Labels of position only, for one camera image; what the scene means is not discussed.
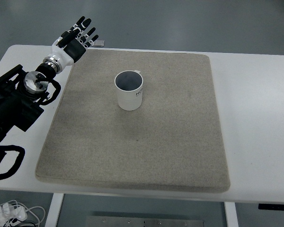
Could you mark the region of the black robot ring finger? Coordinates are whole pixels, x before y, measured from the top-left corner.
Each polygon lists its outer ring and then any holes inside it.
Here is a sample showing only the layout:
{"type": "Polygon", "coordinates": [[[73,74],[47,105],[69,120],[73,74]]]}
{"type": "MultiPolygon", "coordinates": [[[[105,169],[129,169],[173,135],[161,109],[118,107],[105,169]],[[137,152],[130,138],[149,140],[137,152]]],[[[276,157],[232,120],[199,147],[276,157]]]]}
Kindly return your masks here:
{"type": "Polygon", "coordinates": [[[95,30],[96,30],[96,28],[93,27],[85,34],[79,33],[77,40],[79,42],[86,42],[89,39],[89,37],[95,32],[95,30]]]}

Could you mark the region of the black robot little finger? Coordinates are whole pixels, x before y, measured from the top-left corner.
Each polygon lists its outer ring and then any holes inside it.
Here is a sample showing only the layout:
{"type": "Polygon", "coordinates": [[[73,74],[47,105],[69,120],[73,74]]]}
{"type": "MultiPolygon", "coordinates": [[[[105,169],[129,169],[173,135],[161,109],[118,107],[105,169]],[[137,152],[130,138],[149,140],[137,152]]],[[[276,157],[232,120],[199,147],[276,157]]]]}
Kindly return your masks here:
{"type": "Polygon", "coordinates": [[[84,47],[90,47],[90,46],[93,45],[93,43],[94,43],[97,39],[98,39],[98,35],[95,35],[95,36],[92,37],[91,39],[85,41],[85,42],[83,43],[83,46],[84,46],[84,47]]]}

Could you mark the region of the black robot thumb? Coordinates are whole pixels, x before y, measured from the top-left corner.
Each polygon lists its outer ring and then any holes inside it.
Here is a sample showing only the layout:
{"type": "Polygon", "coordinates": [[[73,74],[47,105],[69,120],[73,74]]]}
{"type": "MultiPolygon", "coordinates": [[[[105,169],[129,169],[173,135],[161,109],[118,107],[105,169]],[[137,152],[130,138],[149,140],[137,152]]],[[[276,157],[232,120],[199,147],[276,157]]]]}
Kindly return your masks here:
{"type": "Polygon", "coordinates": [[[59,39],[57,46],[58,47],[65,47],[67,44],[69,44],[74,38],[76,37],[76,34],[74,31],[70,32],[64,32],[59,39]]]}

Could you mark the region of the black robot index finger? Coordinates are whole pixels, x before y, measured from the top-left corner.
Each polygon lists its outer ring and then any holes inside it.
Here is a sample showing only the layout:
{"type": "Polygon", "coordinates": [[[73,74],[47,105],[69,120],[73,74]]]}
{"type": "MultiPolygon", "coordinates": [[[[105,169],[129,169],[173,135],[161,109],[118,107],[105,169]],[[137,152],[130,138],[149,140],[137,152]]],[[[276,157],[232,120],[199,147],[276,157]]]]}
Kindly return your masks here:
{"type": "Polygon", "coordinates": [[[68,32],[71,32],[71,31],[75,30],[76,28],[78,28],[78,27],[82,24],[82,22],[84,21],[84,19],[85,19],[85,17],[82,16],[82,17],[68,30],[68,32]]]}

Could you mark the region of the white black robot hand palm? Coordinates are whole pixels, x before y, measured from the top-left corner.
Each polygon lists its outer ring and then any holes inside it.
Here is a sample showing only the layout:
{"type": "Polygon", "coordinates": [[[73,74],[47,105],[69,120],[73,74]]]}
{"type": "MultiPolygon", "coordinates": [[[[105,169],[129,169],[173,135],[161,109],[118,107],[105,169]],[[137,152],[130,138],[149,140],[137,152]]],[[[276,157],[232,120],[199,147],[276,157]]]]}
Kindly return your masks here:
{"type": "Polygon", "coordinates": [[[86,52],[86,48],[76,38],[70,41],[65,47],[59,47],[58,42],[62,40],[59,37],[52,44],[52,54],[61,65],[73,65],[86,52]]]}

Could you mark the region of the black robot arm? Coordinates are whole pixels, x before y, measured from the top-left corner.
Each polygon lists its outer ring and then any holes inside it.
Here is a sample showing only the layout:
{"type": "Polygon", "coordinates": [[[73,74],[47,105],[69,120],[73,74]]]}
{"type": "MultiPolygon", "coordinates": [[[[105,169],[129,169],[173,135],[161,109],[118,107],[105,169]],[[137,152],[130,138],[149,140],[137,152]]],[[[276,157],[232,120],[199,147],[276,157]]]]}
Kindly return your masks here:
{"type": "Polygon", "coordinates": [[[76,63],[98,39],[95,28],[85,30],[91,19],[81,17],[63,32],[51,46],[51,53],[31,72],[22,65],[0,77],[0,142],[14,126],[27,131],[43,113],[43,106],[52,103],[61,91],[54,80],[65,67],[76,63]]]}

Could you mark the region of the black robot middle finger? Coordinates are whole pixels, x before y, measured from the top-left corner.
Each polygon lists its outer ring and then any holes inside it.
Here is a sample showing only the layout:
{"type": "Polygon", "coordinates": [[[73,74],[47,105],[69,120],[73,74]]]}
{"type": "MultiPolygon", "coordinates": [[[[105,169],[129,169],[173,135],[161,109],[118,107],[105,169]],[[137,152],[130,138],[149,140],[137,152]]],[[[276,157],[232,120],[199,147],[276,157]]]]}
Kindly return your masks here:
{"type": "Polygon", "coordinates": [[[79,35],[79,33],[83,33],[88,28],[91,21],[92,20],[90,18],[85,18],[84,21],[82,22],[82,24],[78,28],[73,30],[75,32],[75,34],[79,35]]]}

